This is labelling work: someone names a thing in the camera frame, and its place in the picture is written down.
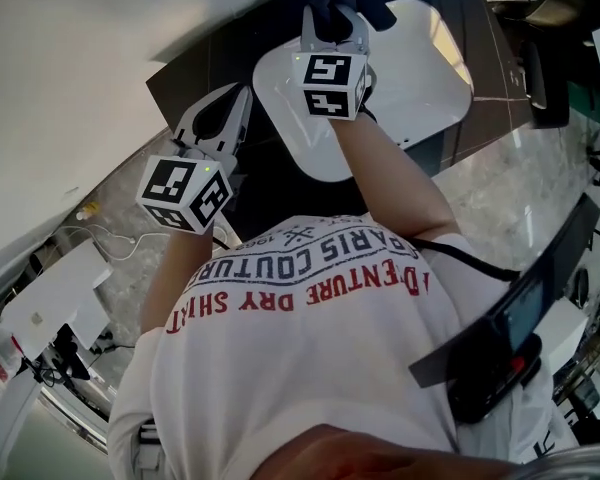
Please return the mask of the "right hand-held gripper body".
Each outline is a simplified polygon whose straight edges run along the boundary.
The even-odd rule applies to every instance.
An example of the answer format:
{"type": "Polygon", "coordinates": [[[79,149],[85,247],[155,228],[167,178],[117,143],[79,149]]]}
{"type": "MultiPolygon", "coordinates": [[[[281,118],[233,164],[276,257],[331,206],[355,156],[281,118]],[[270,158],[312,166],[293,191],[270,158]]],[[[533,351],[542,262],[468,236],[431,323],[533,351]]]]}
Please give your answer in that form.
{"type": "Polygon", "coordinates": [[[369,73],[369,46],[351,41],[335,50],[296,52],[292,55],[294,80],[307,112],[313,117],[355,119],[367,87],[375,81],[369,73]]]}

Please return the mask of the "black office chair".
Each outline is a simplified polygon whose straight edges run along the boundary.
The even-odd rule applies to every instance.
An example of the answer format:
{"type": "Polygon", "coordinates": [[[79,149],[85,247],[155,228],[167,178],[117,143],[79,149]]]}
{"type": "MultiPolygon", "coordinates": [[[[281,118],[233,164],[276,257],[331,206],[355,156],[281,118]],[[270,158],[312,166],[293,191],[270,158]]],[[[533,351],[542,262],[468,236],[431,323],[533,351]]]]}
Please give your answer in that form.
{"type": "Polygon", "coordinates": [[[505,1],[492,5],[521,69],[536,128],[567,124],[567,83],[600,88],[592,33],[600,0],[505,1]]]}

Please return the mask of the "white sink basin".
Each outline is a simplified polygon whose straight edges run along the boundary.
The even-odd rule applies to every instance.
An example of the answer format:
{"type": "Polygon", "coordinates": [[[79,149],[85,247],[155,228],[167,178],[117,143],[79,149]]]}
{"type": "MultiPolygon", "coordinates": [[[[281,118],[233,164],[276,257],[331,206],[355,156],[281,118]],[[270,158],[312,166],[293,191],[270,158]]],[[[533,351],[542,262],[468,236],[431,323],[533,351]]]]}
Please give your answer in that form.
{"type": "MultiPolygon", "coordinates": [[[[459,123],[472,103],[473,84],[437,10],[419,0],[397,0],[388,7],[397,23],[384,32],[360,16],[368,28],[369,73],[375,75],[360,110],[370,111],[392,140],[408,149],[459,123]]],[[[255,92],[293,160],[322,182],[351,175],[330,122],[352,119],[308,114],[294,80],[292,55],[335,50],[338,44],[302,48],[300,34],[265,54],[253,74],[255,92]]]]}

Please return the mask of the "white side table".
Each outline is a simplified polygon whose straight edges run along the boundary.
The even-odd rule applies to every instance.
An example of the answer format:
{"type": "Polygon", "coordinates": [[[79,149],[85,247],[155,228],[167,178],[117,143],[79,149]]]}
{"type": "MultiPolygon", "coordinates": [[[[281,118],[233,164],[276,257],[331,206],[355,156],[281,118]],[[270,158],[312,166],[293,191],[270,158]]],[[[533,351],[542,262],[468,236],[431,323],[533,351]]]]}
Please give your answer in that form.
{"type": "Polygon", "coordinates": [[[542,340],[542,359],[551,374],[557,373],[575,354],[588,317],[566,298],[557,300],[535,329],[542,340]]]}

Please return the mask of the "white cardboard box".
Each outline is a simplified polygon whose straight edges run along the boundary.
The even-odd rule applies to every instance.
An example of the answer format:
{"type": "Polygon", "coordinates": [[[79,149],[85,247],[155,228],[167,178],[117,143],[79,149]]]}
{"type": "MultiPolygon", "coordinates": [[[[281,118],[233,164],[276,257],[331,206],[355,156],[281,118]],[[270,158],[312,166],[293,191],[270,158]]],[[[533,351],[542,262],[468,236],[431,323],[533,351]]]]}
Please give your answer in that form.
{"type": "Polygon", "coordinates": [[[96,288],[113,272],[88,239],[36,278],[1,314],[23,354],[36,359],[68,325],[81,345],[90,348],[109,324],[96,288]]]}

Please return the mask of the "person's white printed shirt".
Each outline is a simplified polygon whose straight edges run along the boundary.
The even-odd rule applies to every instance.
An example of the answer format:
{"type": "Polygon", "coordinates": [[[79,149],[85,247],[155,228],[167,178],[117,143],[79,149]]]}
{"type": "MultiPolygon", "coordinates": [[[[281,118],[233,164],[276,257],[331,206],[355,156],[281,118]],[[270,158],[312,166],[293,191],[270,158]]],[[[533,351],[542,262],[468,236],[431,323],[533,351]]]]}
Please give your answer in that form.
{"type": "Polygon", "coordinates": [[[199,267],[165,322],[140,336],[109,421],[114,478],[139,480],[148,422],[167,480],[247,480],[320,424],[526,460],[557,411],[549,372],[463,427],[445,388],[423,389],[409,370],[506,290],[366,218],[289,219],[199,267]]]}

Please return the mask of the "silver metal door frame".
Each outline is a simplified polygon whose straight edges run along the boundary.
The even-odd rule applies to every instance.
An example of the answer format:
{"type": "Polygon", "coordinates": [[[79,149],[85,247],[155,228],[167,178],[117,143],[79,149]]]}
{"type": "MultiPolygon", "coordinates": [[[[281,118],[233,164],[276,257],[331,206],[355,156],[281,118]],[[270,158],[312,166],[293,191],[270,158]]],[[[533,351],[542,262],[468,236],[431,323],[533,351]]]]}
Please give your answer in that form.
{"type": "Polygon", "coordinates": [[[42,385],[38,401],[62,425],[107,454],[107,417],[82,395],[76,395],[63,385],[42,385]]]}

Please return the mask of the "black tangled equipment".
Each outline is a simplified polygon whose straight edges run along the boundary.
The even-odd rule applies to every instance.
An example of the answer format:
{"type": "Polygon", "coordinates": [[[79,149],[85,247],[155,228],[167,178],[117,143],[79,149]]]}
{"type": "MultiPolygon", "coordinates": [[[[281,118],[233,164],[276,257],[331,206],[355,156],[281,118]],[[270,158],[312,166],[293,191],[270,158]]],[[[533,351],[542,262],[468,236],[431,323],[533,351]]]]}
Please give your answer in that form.
{"type": "Polygon", "coordinates": [[[64,324],[50,345],[33,361],[23,357],[19,373],[28,369],[36,382],[48,387],[72,384],[73,379],[89,380],[88,367],[78,355],[78,343],[67,324],[64,324]]]}

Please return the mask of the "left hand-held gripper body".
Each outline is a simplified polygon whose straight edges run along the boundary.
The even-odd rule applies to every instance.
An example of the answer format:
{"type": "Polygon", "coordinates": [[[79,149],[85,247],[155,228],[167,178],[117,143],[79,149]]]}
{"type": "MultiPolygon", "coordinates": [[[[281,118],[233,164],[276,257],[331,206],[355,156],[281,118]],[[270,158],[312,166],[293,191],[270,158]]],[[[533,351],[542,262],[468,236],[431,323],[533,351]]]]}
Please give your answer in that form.
{"type": "Polygon", "coordinates": [[[237,167],[236,138],[181,136],[169,155],[149,157],[136,203],[160,226],[204,233],[234,195],[229,177],[237,167]]]}

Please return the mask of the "green cabinet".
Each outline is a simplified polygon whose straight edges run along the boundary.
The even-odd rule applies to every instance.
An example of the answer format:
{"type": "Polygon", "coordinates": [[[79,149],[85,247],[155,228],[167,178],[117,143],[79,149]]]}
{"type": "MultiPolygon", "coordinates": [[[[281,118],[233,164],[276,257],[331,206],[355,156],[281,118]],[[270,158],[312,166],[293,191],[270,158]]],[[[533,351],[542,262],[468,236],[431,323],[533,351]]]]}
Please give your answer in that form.
{"type": "Polygon", "coordinates": [[[567,83],[570,106],[600,124],[600,88],[567,83]]]}

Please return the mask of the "person's left forearm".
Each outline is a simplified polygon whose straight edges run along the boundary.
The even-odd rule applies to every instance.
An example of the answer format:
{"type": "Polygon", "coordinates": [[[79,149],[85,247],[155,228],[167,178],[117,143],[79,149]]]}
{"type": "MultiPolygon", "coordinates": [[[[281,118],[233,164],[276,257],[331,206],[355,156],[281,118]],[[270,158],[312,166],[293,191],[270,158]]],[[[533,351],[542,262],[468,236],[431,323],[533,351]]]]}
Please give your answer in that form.
{"type": "Polygon", "coordinates": [[[164,327],[194,273],[212,258],[213,231],[174,231],[152,279],[140,313],[140,333],[164,327]]]}

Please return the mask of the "person's right forearm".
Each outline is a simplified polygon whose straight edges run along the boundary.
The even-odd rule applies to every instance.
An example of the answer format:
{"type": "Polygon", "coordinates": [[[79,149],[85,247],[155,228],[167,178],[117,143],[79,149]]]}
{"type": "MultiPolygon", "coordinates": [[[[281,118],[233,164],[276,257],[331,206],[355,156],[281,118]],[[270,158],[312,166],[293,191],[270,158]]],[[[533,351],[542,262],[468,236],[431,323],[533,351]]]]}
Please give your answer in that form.
{"type": "Polygon", "coordinates": [[[330,124],[374,221],[408,239],[460,232],[437,185],[371,117],[330,124]]]}

